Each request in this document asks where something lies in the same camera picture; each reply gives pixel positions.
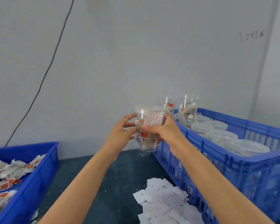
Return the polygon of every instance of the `left hand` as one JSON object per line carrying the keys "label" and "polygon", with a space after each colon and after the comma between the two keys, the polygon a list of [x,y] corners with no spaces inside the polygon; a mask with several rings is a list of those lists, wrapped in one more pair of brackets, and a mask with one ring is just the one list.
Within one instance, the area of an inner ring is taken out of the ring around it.
{"label": "left hand", "polygon": [[116,123],[102,147],[102,149],[115,156],[114,160],[117,158],[119,152],[127,145],[129,140],[134,138],[132,135],[137,131],[135,123],[128,121],[136,117],[136,115],[136,113],[129,114]]}

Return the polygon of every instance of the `dark table surface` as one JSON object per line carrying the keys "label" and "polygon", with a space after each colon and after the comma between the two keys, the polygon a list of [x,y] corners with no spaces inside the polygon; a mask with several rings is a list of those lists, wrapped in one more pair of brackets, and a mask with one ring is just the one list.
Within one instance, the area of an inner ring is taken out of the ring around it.
{"label": "dark table surface", "polygon": [[[91,157],[60,161],[60,169],[41,203],[40,216],[48,211]],[[133,193],[144,189],[150,178],[166,178],[175,185],[153,155],[142,157],[137,150],[121,152],[108,169],[84,223],[139,224],[142,206]]]}

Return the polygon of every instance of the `black cable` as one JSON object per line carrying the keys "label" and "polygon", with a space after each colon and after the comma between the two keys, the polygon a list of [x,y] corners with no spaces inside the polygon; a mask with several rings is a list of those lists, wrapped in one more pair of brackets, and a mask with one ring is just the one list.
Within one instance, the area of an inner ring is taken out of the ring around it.
{"label": "black cable", "polygon": [[8,143],[9,143],[9,141],[11,140],[12,136],[15,134],[17,128],[20,126],[20,124],[21,124],[21,123],[23,122],[23,120],[26,118],[27,114],[29,113],[30,109],[32,108],[32,105],[34,104],[35,99],[37,98],[39,92],[41,91],[41,86],[43,85],[43,82],[44,82],[44,80],[45,80],[45,77],[47,76],[47,73],[48,73],[48,71],[50,70],[50,68],[51,68],[51,66],[52,66],[52,63],[53,63],[53,61],[54,61],[55,54],[56,54],[56,52],[57,52],[57,49],[58,49],[58,46],[59,46],[59,43],[60,43],[60,40],[61,40],[63,31],[64,31],[64,28],[65,28],[65,24],[66,24],[66,22],[67,22],[68,16],[70,15],[70,12],[71,12],[71,10],[72,10],[72,5],[73,5],[73,4],[74,4],[74,0],[72,0],[72,4],[71,4],[70,10],[69,10],[69,12],[68,12],[68,14],[67,14],[67,16],[66,16],[66,18],[65,18],[65,22],[64,22],[64,24],[63,24],[63,28],[62,28],[62,31],[61,31],[61,34],[60,34],[60,37],[59,37],[57,46],[56,46],[55,51],[54,51],[54,54],[53,54],[53,58],[52,58],[51,63],[50,63],[50,65],[49,65],[49,67],[48,67],[48,69],[47,69],[47,71],[46,71],[46,73],[45,73],[45,75],[44,75],[44,77],[43,77],[43,79],[42,79],[42,81],[41,81],[41,85],[39,86],[39,89],[38,89],[38,91],[37,91],[37,94],[36,94],[35,98],[33,99],[33,101],[32,101],[32,103],[31,103],[31,105],[30,105],[30,107],[29,107],[27,113],[25,114],[25,116],[23,117],[23,119],[21,120],[21,122],[17,125],[17,127],[16,127],[15,130],[13,131],[12,135],[10,136],[10,138],[8,139],[8,141],[7,141],[6,145],[5,145],[5,147],[7,147],[7,145],[8,145]]}

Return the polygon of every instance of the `blue plastic basket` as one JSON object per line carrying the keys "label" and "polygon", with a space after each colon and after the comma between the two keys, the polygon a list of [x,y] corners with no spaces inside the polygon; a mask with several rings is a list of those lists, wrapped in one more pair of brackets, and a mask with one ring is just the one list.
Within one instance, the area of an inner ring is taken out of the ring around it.
{"label": "blue plastic basket", "polygon": [[0,224],[27,224],[38,209],[48,186],[59,167],[58,142],[0,148],[0,160],[10,163],[13,159],[31,162],[37,155],[47,154],[36,169],[22,178],[19,184],[1,191],[18,191],[0,213]]}
{"label": "blue plastic basket", "polygon": [[[242,157],[178,124],[186,138],[249,200],[274,222],[280,220],[280,129],[244,119],[198,109],[202,115],[228,124],[228,131],[240,139],[256,141],[271,150],[258,156]],[[167,143],[154,152],[174,183],[189,194],[189,203],[202,212],[205,224],[218,224],[201,193]]]}

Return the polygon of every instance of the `forearm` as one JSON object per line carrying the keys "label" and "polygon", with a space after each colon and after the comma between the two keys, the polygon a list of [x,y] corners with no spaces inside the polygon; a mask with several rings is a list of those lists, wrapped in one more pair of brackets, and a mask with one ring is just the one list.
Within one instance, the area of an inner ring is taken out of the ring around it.
{"label": "forearm", "polygon": [[99,150],[48,210],[39,224],[83,223],[114,156]]}
{"label": "forearm", "polygon": [[190,143],[180,147],[182,165],[221,224],[273,223]]}

